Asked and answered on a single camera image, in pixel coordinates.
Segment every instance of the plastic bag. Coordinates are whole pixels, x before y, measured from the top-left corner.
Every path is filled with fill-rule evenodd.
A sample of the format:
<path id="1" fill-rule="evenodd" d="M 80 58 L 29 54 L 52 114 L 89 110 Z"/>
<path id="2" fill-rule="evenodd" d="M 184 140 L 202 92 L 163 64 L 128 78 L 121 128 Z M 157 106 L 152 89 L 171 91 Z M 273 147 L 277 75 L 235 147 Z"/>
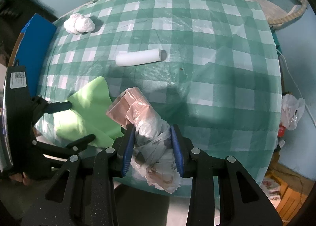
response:
<path id="1" fill-rule="evenodd" d="M 181 182 L 171 147 L 170 125 L 150 105 L 138 87 L 126 89 L 110 105 L 107 116 L 126 129 L 135 126 L 131 165 L 149 185 L 173 193 Z"/>
<path id="2" fill-rule="evenodd" d="M 305 110 L 305 100 L 296 99 L 293 95 L 286 94 L 282 98 L 281 124 L 288 130 L 294 130 Z"/>
<path id="3" fill-rule="evenodd" d="M 83 32 L 93 31 L 95 25 L 89 17 L 85 17 L 80 13 L 75 13 L 64 22 L 64 27 L 68 33 L 79 35 Z"/>

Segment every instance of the green checkered tablecloth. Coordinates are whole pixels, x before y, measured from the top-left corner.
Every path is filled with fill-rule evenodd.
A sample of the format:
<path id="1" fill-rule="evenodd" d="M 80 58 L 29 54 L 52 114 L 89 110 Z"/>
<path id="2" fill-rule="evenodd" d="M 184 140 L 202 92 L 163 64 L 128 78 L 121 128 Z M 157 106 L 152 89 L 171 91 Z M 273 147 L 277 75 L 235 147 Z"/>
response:
<path id="1" fill-rule="evenodd" d="M 57 31 L 43 64 L 38 94 L 64 101 L 98 76 L 114 100 L 138 86 L 158 114 L 178 124 L 211 156 L 235 156 L 260 183 L 271 160 L 281 111 L 281 77 L 272 34 L 257 2 L 246 0 L 94 0 L 75 12 L 96 29 Z M 118 67 L 115 56 L 160 48 L 158 63 Z M 36 125 L 57 145 L 52 115 Z M 148 186 L 131 168 L 122 182 Z M 188 197 L 191 179 L 175 195 Z"/>

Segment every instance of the crumpled paper ball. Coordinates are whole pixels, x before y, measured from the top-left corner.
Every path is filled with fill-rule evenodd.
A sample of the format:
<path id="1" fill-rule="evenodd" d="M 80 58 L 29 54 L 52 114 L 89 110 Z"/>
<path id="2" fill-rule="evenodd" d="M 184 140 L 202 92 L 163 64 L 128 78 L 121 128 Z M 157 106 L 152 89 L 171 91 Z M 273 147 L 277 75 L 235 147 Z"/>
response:
<path id="1" fill-rule="evenodd" d="M 84 32 L 92 32 L 95 25 L 89 17 L 85 17 L 80 13 L 75 13 L 64 22 L 64 27 L 68 33 L 80 35 Z"/>

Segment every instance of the white tube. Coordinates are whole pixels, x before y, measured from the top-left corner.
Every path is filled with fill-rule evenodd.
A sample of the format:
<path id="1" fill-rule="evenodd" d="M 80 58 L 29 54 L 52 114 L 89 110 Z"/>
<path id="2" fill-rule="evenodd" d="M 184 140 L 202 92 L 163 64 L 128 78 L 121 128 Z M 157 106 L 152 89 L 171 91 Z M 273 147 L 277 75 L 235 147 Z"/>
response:
<path id="1" fill-rule="evenodd" d="M 115 58 L 118 66 L 136 66 L 161 60 L 160 49 L 135 51 L 118 54 Z"/>

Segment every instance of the green cloth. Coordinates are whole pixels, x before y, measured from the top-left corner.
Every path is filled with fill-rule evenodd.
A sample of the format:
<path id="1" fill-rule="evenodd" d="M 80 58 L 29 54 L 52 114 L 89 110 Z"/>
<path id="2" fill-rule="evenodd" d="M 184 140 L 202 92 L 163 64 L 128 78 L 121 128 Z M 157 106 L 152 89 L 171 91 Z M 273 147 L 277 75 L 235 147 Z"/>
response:
<path id="1" fill-rule="evenodd" d="M 54 114 L 58 137 L 75 141 L 95 134 L 96 138 L 90 145 L 107 148 L 116 138 L 123 136 L 121 126 L 105 114 L 112 101 L 103 77 L 86 84 L 67 100 L 72 103 L 72 109 Z"/>
<path id="2" fill-rule="evenodd" d="M 95 31 L 67 33 L 63 23 L 74 12 L 89 16 Z M 137 86 L 162 119 L 178 124 L 195 147 L 219 158 L 235 156 L 257 183 L 262 181 L 277 140 L 281 77 L 257 2 L 94 0 L 55 25 L 37 94 L 64 101 L 98 76 L 105 78 L 112 100 Z M 163 61 L 115 64 L 121 52 L 155 48 L 165 50 Z M 45 114 L 36 127 L 63 145 L 54 140 L 54 125 L 53 116 Z M 164 193 L 148 186 L 133 168 L 120 181 Z M 184 180 L 174 195 L 189 197 L 191 184 Z"/>

